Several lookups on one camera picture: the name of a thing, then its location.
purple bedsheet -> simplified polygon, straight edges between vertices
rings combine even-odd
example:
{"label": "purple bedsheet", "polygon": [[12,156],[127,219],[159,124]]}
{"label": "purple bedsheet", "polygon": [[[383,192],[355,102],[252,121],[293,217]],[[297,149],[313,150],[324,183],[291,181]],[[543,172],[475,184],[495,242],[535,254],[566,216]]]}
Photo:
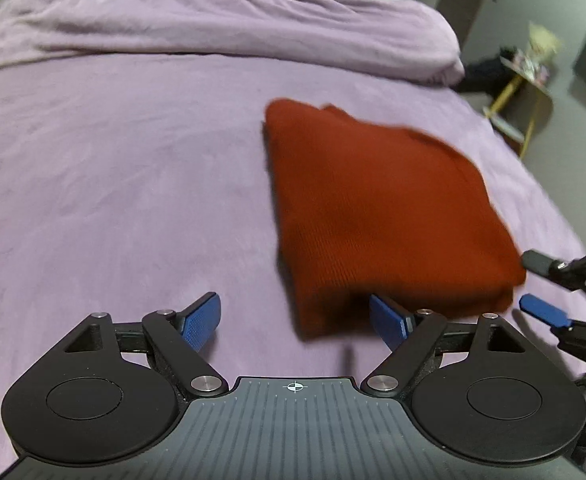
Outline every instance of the purple bedsheet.
{"label": "purple bedsheet", "polygon": [[[0,65],[19,58],[20,42],[24,52],[41,57],[61,52],[62,46],[65,56],[88,49],[82,41],[91,34],[65,28],[61,18],[73,16],[73,1],[84,0],[51,2],[31,19],[28,12],[11,14],[11,5],[20,9],[24,0],[4,4]],[[150,1],[159,2],[153,20],[162,18],[164,0]],[[290,36],[278,44],[277,56],[223,56],[215,49],[207,56],[108,54],[0,70],[0,402],[12,382],[86,314],[105,310],[116,322],[139,320],[158,308],[179,310],[208,290],[223,300],[222,322],[208,355],[230,383],[241,374],[354,375],[361,380],[388,354],[374,336],[310,343],[295,336],[277,270],[277,231],[261,134],[264,107],[276,97],[333,103],[364,120],[423,128],[476,163],[494,207],[522,250],[535,247],[565,258],[582,253],[576,235],[537,182],[457,94],[363,73],[366,63],[377,66],[372,72],[379,74],[385,63],[397,68],[393,56],[400,64],[412,55],[416,63],[422,60],[422,67],[407,65],[405,77],[433,80],[448,73],[442,80],[454,78],[455,59],[423,61],[442,44],[450,49],[445,24],[431,21],[442,33],[436,41],[431,30],[430,51],[420,44],[422,51],[411,54],[409,43],[401,48],[393,43],[400,35],[410,40],[413,14],[397,18],[390,6],[416,9],[428,19],[433,11],[414,2],[343,0],[336,4],[339,19],[331,21],[328,0],[320,6],[320,0],[270,1],[260,10],[266,36],[269,23],[281,30],[282,22],[297,20],[295,27],[289,23]],[[126,13],[121,2],[111,1],[114,12]],[[289,17],[276,12],[289,5],[296,6]],[[348,13],[349,6],[377,9],[375,41],[382,46],[386,17],[388,58],[369,48],[371,38],[349,29],[351,19],[361,17]],[[202,12],[214,20],[221,8]],[[100,12],[108,20],[111,11]],[[310,20],[317,12],[324,12],[321,27],[329,28],[324,37],[310,34],[311,25],[301,19]],[[10,20],[20,19],[22,24],[14,25],[22,39],[11,43]],[[27,33],[20,27],[29,20],[34,28]],[[56,20],[55,30],[68,35],[42,40],[47,24]],[[145,22],[140,18],[136,23]],[[156,30],[156,24],[149,22],[149,30]],[[246,36],[247,48],[259,40],[254,30],[234,26],[230,38]],[[314,45],[324,45],[324,57],[315,64],[313,55],[319,53],[308,49],[307,59],[286,59],[289,46],[295,52],[303,47],[294,40],[296,27],[300,41],[319,38]],[[215,36],[214,28],[209,32]],[[92,48],[108,50],[109,40],[103,34],[102,48]],[[402,48],[406,53],[398,54]],[[188,47],[169,50],[188,52]],[[348,70],[349,63],[356,63],[357,73]],[[402,77],[400,72],[395,76]],[[577,294],[534,277],[518,297],[524,291],[586,319],[586,299]],[[534,330],[553,342],[544,326],[517,314],[514,310],[508,318],[521,330]],[[586,369],[566,356],[564,362],[573,373]],[[0,471],[13,459],[0,421]]]}

yellow table leg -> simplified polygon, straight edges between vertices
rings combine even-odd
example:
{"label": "yellow table leg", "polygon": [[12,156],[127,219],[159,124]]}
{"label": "yellow table leg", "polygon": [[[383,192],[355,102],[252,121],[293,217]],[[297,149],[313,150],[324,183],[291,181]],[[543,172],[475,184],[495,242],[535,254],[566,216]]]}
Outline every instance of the yellow table leg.
{"label": "yellow table leg", "polygon": [[533,112],[531,113],[531,117],[528,120],[528,128],[526,129],[526,135],[524,136],[524,142],[522,143],[521,150],[519,150],[519,160],[524,158],[524,154],[528,149],[528,144],[533,136],[533,131],[535,130],[535,121],[537,120],[537,111],[539,109],[539,103],[542,100],[542,95],[540,92],[537,92],[537,97],[535,98],[535,105],[533,107]]}
{"label": "yellow table leg", "polygon": [[506,103],[508,103],[509,99],[513,97],[513,94],[517,91],[519,86],[524,82],[524,78],[521,75],[516,75],[513,79],[510,80],[510,83],[506,85],[506,87],[502,90],[502,93],[498,95],[497,99],[493,101],[490,108],[487,110],[485,117],[491,118],[495,114],[500,113],[503,107],[505,107]]}

silver screw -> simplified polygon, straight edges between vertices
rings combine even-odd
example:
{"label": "silver screw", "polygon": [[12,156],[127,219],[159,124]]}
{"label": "silver screw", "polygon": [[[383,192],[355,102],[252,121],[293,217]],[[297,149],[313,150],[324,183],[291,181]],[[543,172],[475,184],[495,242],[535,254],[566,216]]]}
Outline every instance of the silver screw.
{"label": "silver screw", "polygon": [[191,381],[191,387],[199,392],[214,392],[222,386],[222,380],[213,375],[201,375]]}
{"label": "silver screw", "polygon": [[390,392],[397,388],[397,379],[390,375],[374,375],[367,381],[369,388],[376,392]]}

orange-red cloth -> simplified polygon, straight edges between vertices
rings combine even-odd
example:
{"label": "orange-red cloth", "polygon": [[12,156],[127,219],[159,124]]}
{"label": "orange-red cloth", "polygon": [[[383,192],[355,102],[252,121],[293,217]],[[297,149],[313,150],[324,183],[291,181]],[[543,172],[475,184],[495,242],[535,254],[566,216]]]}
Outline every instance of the orange-red cloth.
{"label": "orange-red cloth", "polygon": [[265,114],[280,251],[303,336],[368,323],[372,292],[450,318],[508,309],[525,271],[467,158],[332,106],[281,99]]}

folded red garment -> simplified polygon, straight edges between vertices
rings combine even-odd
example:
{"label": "folded red garment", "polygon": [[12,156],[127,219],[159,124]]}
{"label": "folded red garment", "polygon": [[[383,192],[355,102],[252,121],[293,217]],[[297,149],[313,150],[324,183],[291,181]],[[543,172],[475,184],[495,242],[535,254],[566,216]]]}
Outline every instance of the folded red garment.
{"label": "folded red garment", "polygon": [[508,309],[525,272],[467,158],[332,106],[276,100],[265,126],[303,336],[368,323],[372,292],[450,318]]}

